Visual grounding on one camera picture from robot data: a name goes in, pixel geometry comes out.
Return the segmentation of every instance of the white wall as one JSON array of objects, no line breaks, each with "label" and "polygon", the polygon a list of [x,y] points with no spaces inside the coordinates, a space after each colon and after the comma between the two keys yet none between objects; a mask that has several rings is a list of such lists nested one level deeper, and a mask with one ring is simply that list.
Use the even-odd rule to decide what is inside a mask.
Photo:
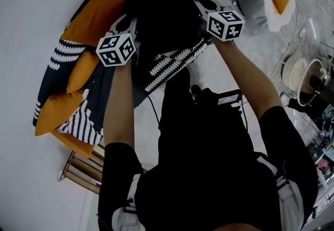
[{"label": "white wall", "polygon": [[34,136],[32,116],[48,60],[83,0],[0,0],[0,226],[86,229],[87,191],[57,178],[69,150]]}]

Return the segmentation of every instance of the white box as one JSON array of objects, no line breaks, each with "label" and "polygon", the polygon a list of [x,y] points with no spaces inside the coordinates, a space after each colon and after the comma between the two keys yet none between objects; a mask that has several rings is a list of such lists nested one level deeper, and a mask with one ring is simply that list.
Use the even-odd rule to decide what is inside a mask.
[{"label": "white box", "polygon": [[208,14],[207,31],[221,41],[229,41],[241,35],[244,24],[235,10],[213,12]]},{"label": "white box", "polygon": [[96,53],[105,67],[125,65],[136,48],[129,33],[100,39]]}]

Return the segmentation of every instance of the black t-shirt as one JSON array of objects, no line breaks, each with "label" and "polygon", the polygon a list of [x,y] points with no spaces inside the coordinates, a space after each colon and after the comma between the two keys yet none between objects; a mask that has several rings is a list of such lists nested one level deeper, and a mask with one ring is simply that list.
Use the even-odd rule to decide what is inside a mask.
[{"label": "black t-shirt", "polygon": [[[219,106],[190,117],[181,129],[161,130],[159,164],[139,180],[136,207],[146,230],[214,230],[231,223],[281,230],[276,177],[257,161],[260,153],[253,151],[239,112]],[[312,158],[283,108],[269,109],[259,124],[267,160],[297,183],[306,220],[317,196]],[[131,147],[105,148],[100,230],[111,230],[112,214],[127,204],[132,177],[140,172]]]}]

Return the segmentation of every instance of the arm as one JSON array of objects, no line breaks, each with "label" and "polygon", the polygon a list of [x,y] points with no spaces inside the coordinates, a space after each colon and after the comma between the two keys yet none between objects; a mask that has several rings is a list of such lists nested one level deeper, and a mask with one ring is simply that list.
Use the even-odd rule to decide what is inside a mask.
[{"label": "arm", "polygon": [[265,76],[231,42],[214,43],[236,83],[259,119],[269,162],[299,187],[304,202],[305,221],[317,197],[317,173],[301,136],[282,108],[280,98]]},{"label": "arm", "polygon": [[131,62],[115,68],[108,103],[104,113],[104,143],[121,142],[133,149],[134,103],[132,94]]},{"label": "arm", "polygon": [[278,93],[268,77],[232,42],[222,42],[215,37],[212,39],[257,119],[271,107],[282,106]]}]

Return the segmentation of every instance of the chair leg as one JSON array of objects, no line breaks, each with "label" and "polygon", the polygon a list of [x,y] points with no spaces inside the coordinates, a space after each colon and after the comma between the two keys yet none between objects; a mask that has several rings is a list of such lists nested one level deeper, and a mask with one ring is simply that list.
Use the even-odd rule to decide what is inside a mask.
[{"label": "chair leg", "polygon": [[72,151],[71,154],[69,155],[68,160],[67,160],[67,162],[66,162],[66,164],[65,164],[65,167],[64,167],[64,169],[63,169],[63,172],[62,172],[60,178],[58,179],[58,182],[62,181],[64,178],[66,178],[66,177],[65,177],[65,173],[66,173],[67,170],[68,170],[68,167],[69,167],[69,165],[70,165],[70,162],[71,162],[71,160],[72,160],[74,154],[75,154],[75,152]]}]

